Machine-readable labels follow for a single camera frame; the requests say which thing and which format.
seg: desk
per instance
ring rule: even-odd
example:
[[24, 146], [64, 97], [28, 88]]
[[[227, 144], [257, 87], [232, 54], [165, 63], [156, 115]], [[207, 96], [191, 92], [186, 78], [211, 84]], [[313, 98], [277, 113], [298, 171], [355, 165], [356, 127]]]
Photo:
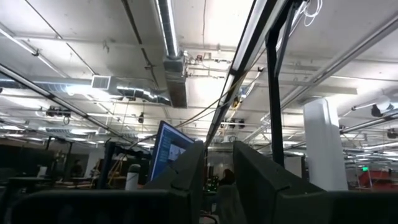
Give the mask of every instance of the desk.
[[52, 179], [40, 177], [11, 177], [8, 179], [6, 189], [0, 200], [0, 224], [3, 224], [4, 217], [7, 212], [7, 207], [11, 196], [19, 189], [25, 188], [27, 192], [32, 190], [37, 184], [50, 183]]

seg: metal duct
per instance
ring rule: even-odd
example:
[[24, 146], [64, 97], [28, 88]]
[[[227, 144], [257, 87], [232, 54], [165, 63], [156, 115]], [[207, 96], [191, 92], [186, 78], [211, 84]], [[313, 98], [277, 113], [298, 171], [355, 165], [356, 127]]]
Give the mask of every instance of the metal duct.
[[187, 107], [187, 88], [185, 86], [185, 57], [178, 49], [174, 27], [172, 0], [156, 0], [156, 8], [162, 28], [165, 45], [163, 66], [171, 104], [174, 108]]
[[[68, 89], [70, 90], [73, 86], [84, 86], [88, 90], [91, 88], [91, 80], [79, 78], [32, 77], [31, 81], [44, 90], [58, 93], [70, 93]], [[2, 75], [0, 76], [0, 88], [28, 89]], [[141, 98], [151, 103], [162, 103], [171, 106], [170, 100], [164, 93], [146, 87], [146, 84], [140, 81], [132, 83], [118, 80], [115, 90], [112, 92], [118, 93], [120, 96]]]

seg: person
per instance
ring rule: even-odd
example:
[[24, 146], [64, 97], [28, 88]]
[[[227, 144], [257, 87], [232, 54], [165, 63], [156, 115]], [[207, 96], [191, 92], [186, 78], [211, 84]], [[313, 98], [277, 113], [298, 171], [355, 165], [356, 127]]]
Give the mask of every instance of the person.
[[83, 168], [81, 167], [80, 160], [74, 161], [72, 168], [70, 169], [70, 177], [81, 177], [83, 173]]
[[225, 169], [223, 172], [224, 177], [218, 183], [219, 186], [231, 185], [235, 183], [235, 174], [230, 169]]

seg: black pole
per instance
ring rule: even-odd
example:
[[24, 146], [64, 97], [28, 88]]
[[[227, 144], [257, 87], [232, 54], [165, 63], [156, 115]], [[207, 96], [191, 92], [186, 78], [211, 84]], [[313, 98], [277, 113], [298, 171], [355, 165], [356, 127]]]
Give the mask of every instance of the black pole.
[[267, 67], [268, 67], [268, 86], [269, 86], [269, 107], [271, 111], [271, 143], [273, 160], [285, 167], [284, 158], [284, 139], [282, 135], [282, 118], [280, 110], [279, 95], [279, 72], [282, 66], [283, 57], [286, 50], [287, 40], [289, 39], [290, 28], [292, 25], [296, 4], [293, 3], [286, 11], [286, 29], [280, 45], [280, 52], [277, 55], [276, 45], [279, 38], [280, 28], [283, 23], [276, 23], [269, 31], [266, 38], [267, 48]]
[[67, 158], [65, 159], [65, 165], [63, 166], [63, 181], [65, 181], [65, 178], [67, 177], [68, 164], [69, 164], [69, 160], [70, 160], [70, 153], [72, 151], [72, 146], [73, 146], [73, 142], [70, 142]]
[[50, 136], [49, 139], [47, 140], [47, 144], [45, 145], [45, 150], [47, 151], [50, 147], [50, 142], [51, 142], [52, 137]]
[[111, 169], [112, 157], [114, 154], [115, 147], [116, 147], [115, 142], [110, 141], [105, 144], [104, 162], [102, 164], [101, 173], [99, 175], [97, 189], [106, 188], [106, 181], [108, 180], [109, 170]]

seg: monitor screen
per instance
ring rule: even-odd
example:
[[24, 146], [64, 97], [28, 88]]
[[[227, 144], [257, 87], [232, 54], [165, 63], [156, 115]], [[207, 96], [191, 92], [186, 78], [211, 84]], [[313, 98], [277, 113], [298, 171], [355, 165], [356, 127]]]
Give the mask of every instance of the monitor screen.
[[173, 126], [167, 124], [165, 121], [161, 121], [152, 153], [149, 180], [157, 177], [167, 165], [183, 154], [193, 142], [194, 140]]

